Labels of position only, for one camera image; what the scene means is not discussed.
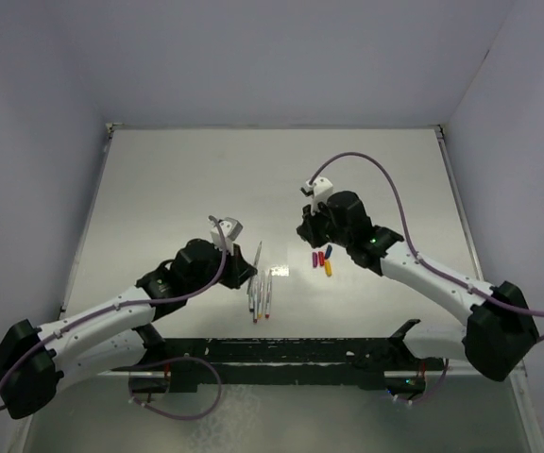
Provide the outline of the purple marker pen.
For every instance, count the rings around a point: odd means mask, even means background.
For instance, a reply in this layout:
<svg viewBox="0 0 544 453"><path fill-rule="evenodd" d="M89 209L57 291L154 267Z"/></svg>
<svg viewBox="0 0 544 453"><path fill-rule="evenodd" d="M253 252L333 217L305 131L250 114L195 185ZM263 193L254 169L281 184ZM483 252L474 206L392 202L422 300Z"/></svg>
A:
<svg viewBox="0 0 544 453"><path fill-rule="evenodd" d="M253 277L247 287L248 309L251 315L252 323L258 322L258 309L257 309L257 278Z"/></svg>

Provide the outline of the yellow marker pen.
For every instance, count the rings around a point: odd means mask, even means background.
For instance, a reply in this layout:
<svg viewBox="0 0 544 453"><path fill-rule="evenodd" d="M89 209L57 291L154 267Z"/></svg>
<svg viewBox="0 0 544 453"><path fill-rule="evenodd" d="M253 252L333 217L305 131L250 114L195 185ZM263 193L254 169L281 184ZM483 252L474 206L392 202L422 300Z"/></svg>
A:
<svg viewBox="0 0 544 453"><path fill-rule="evenodd" d="M258 319L261 319L264 315L264 301L265 301L265 275L258 274L257 277L260 279L260 312Z"/></svg>

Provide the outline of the blue marker pen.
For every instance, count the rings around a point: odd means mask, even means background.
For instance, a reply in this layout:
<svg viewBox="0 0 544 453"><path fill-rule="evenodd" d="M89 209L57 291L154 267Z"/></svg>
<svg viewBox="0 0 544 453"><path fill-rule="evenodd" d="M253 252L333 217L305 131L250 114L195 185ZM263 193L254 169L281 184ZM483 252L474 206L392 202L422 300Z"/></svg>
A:
<svg viewBox="0 0 544 453"><path fill-rule="evenodd" d="M260 279L255 277L252 283L251 295L253 299L253 308L256 315L260 312Z"/></svg>

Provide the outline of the green marker pen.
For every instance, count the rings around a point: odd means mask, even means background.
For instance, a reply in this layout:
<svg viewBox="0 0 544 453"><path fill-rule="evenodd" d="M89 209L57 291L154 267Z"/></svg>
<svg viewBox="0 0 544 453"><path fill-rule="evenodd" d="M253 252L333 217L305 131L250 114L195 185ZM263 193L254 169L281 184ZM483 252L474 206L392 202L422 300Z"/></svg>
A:
<svg viewBox="0 0 544 453"><path fill-rule="evenodd" d="M256 249L256 253L255 253L255 256L254 256L253 264L252 264L254 269L255 269L255 274L257 274L257 272L258 272L259 261L260 261L260 257L261 257L261 253L262 253L262 247L263 247L263 241L259 241L257 249Z"/></svg>

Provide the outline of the red marker pen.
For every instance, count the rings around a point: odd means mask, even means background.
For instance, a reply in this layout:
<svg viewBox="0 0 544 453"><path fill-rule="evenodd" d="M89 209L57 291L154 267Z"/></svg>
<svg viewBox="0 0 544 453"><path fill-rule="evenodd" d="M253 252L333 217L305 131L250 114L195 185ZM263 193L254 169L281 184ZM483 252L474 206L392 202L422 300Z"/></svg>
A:
<svg viewBox="0 0 544 453"><path fill-rule="evenodd" d="M272 305L272 291L273 291L273 275L272 270L268 270L266 277L266 290L265 290L265 304L264 304L264 318L269 319L271 314Z"/></svg>

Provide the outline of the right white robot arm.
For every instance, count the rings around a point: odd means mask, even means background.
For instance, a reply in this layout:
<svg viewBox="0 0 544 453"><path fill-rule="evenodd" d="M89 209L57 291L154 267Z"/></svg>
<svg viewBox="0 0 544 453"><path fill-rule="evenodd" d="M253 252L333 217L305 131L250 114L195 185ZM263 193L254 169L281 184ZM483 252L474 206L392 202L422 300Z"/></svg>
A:
<svg viewBox="0 0 544 453"><path fill-rule="evenodd" d="M390 359L411 369L422 359L467 361L482 376L505 380L539 340L521 289L460 275L410 249L398 232L376 226L359 196L307 188L310 202L302 210L298 236L311 247L343 247L359 267L422 294L452 315L460 325L445 331L410 327L390 345Z"/></svg>

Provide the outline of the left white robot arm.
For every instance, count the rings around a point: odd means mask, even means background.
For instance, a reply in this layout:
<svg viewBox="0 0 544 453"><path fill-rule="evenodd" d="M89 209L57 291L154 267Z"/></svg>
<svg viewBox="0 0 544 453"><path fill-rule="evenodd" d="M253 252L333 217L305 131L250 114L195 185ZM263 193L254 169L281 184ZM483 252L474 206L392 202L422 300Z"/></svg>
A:
<svg viewBox="0 0 544 453"><path fill-rule="evenodd" d="M239 245L194 239L108 302L38 327L14 324L0 343L0 411L22 419L101 372L162 366L171 354L154 322L216 283L238 290L256 273Z"/></svg>

